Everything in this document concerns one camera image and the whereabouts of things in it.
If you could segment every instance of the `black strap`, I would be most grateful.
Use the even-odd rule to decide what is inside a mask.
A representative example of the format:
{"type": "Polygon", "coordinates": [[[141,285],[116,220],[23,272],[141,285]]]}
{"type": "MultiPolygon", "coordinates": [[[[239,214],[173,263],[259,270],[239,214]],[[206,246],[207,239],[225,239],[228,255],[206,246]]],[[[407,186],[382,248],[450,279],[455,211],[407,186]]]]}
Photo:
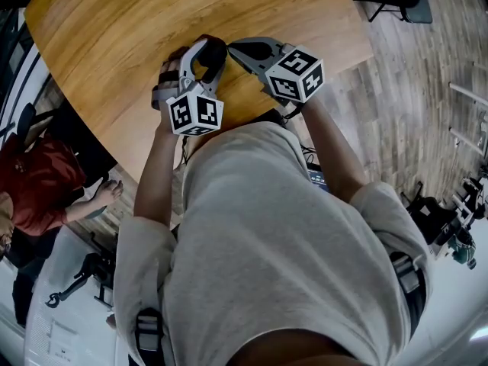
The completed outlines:
{"type": "Polygon", "coordinates": [[[292,112],[290,112],[288,115],[285,115],[283,118],[286,120],[290,120],[291,118],[295,117],[302,111],[304,105],[305,103],[296,103],[295,109],[292,112]]]}
{"type": "Polygon", "coordinates": [[[425,277],[422,270],[415,270],[412,259],[403,252],[393,252],[390,260],[409,308],[411,338],[419,325],[425,307],[427,298],[425,277]]]}
{"type": "Polygon", "coordinates": [[[137,351],[146,366],[165,366],[161,339],[162,316],[153,308],[141,310],[136,318],[137,351]]]}
{"type": "Polygon", "coordinates": [[[158,83],[161,84],[163,82],[177,82],[179,79],[180,75],[178,70],[167,70],[166,72],[159,74],[158,83]]]}

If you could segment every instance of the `metal stand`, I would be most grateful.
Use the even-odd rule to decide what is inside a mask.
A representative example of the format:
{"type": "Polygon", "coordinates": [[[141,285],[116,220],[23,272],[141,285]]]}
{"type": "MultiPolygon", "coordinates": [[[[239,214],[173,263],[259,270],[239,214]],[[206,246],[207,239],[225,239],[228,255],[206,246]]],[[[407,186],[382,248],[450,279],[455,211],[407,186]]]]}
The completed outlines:
{"type": "Polygon", "coordinates": [[[470,91],[469,89],[461,87],[460,85],[457,84],[453,84],[451,82],[449,83],[449,88],[452,88],[455,91],[460,92],[461,94],[469,96],[471,99],[479,103],[477,104],[478,107],[488,111],[488,100],[486,100],[485,98],[481,98],[481,96],[476,95],[474,92],[470,91]]]}
{"type": "Polygon", "coordinates": [[[449,127],[449,133],[451,133],[453,136],[456,136],[460,141],[468,145],[471,149],[475,150],[478,152],[481,156],[485,156],[486,153],[486,142],[488,141],[488,137],[485,138],[485,144],[483,146],[483,149],[481,149],[476,143],[471,141],[469,138],[467,138],[465,135],[462,133],[459,133],[457,130],[453,129],[452,127],[449,127]]]}
{"type": "MultiPolygon", "coordinates": [[[[488,71],[488,68],[485,66],[482,66],[478,63],[473,62],[473,66],[476,66],[477,68],[483,69],[488,71]]],[[[471,99],[473,99],[476,102],[476,106],[487,111],[488,112],[488,100],[485,98],[481,98],[479,95],[476,95],[474,92],[470,91],[469,89],[466,89],[464,87],[461,87],[460,85],[449,83],[449,88],[454,89],[457,92],[460,92],[463,95],[469,96],[471,99]]],[[[453,129],[452,127],[449,127],[449,132],[456,136],[460,141],[463,141],[466,143],[471,149],[475,150],[478,152],[481,156],[485,157],[486,156],[486,148],[488,144],[488,120],[481,121],[481,131],[485,133],[485,138],[484,138],[484,143],[483,143],[483,148],[480,148],[476,143],[473,141],[469,140],[465,135],[462,133],[458,132],[457,130],[453,129]]]]}

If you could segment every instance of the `gray t-shirt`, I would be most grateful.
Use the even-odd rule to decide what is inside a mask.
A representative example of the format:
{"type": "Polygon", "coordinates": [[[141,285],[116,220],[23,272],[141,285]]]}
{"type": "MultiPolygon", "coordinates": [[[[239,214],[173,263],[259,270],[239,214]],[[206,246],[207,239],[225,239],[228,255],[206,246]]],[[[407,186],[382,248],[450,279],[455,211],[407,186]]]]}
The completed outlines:
{"type": "Polygon", "coordinates": [[[115,315],[135,359],[136,315],[158,303],[167,364],[225,365],[276,329],[318,332],[375,366],[408,343],[409,312],[387,249],[413,258],[428,295],[430,259],[389,185],[366,185],[347,204],[310,182],[295,135],[261,122],[196,152],[183,201],[178,242],[151,220],[120,227],[115,315]],[[151,296],[158,286],[159,299],[151,296]]]}

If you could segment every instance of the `red shirt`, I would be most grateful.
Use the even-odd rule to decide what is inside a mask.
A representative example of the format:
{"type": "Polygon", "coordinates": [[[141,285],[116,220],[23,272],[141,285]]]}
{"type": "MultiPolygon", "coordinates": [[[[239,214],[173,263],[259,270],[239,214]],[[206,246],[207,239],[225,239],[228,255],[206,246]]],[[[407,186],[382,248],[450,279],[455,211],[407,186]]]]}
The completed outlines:
{"type": "Polygon", "coordinates": [[[66,222],[64,202],[83,186],[85,174],[72,150],[45,136],[30,152],[15,134],[0,150],[0,191],[14,203],[12,222],[31,236],[66,222]]]}

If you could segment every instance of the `black cable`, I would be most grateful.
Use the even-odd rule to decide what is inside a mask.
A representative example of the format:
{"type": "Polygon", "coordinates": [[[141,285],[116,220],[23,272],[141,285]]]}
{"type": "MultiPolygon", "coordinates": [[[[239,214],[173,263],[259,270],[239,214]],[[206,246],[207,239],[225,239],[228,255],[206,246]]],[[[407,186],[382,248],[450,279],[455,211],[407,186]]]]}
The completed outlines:
{"type": "Polygon", "coordinates": [[[285,124],[293,117],[295,117],[296,115],[298,115],[301,111],[302,111],[302,108],[305,104],[304,103],[294,103],[294,106],[295,106],[295,109],[290,112],[289,114],[285,115],[283,117],[283,119],[285,120],[285,124]]]}
{"type": "Polygon", "coordinates": [[[303,152],[304,155],[308,155],[310,153],[316,154],[315,148],[312,148],[311,146],[310,147],[304,146],[302,144],[300,144],[300,146],[302,148],[302,152],[303,152]]]}
{"type": "Polygon", "coordinates": [[[180,159],[180,163],[178,164],[178,167],[181,164],[186,164],[188,162],[188,155],[186,153],[186,143],[187,143],[187,141],[188,141],[188,136],[183,136],[183,141],[181,143],[181,159],[180,159]]]}

